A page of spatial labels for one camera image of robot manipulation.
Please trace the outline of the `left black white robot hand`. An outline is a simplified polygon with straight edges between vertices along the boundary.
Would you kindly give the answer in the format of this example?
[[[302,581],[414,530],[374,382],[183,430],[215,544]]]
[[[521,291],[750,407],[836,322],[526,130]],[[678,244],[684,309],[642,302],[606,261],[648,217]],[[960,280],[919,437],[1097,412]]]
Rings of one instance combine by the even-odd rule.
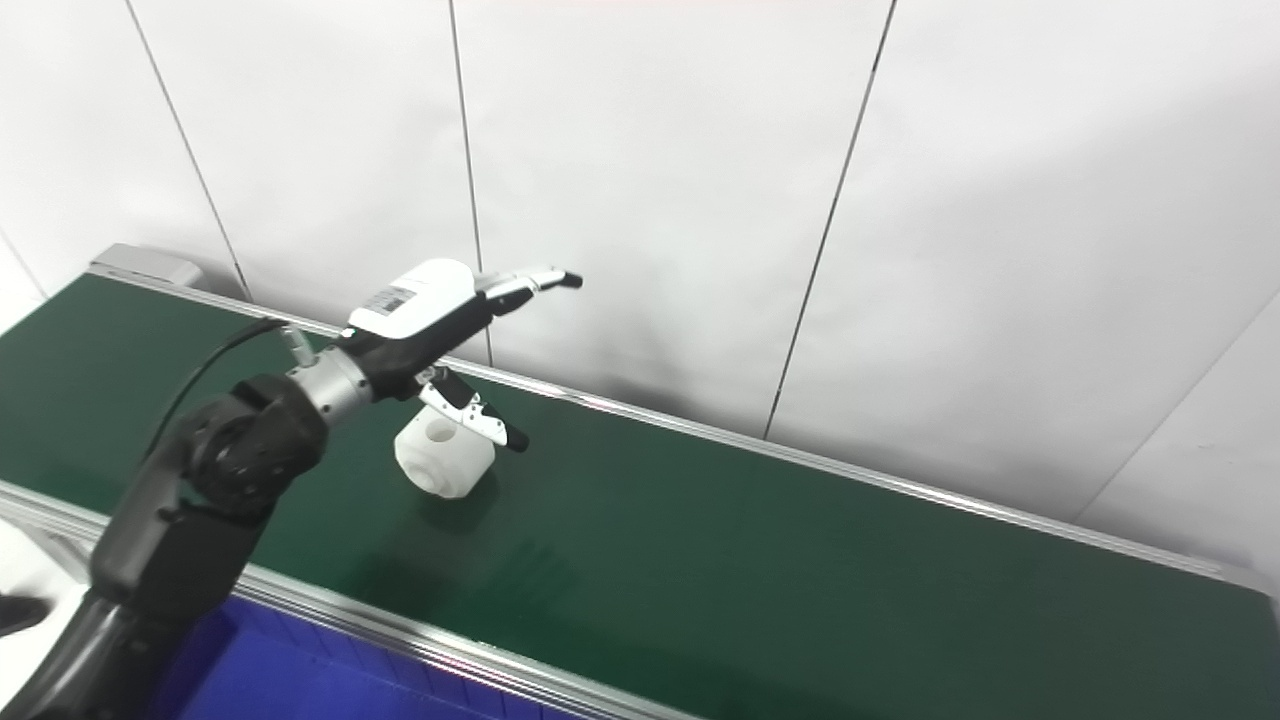
[[[536,293],[582,283],[580,274],[557,266],[477,275],[462,261],[430,259],[356,307],[335,345],[358,370],[371,402],[420,398],[494,445],[524,452],[529,437],[440,360]]]

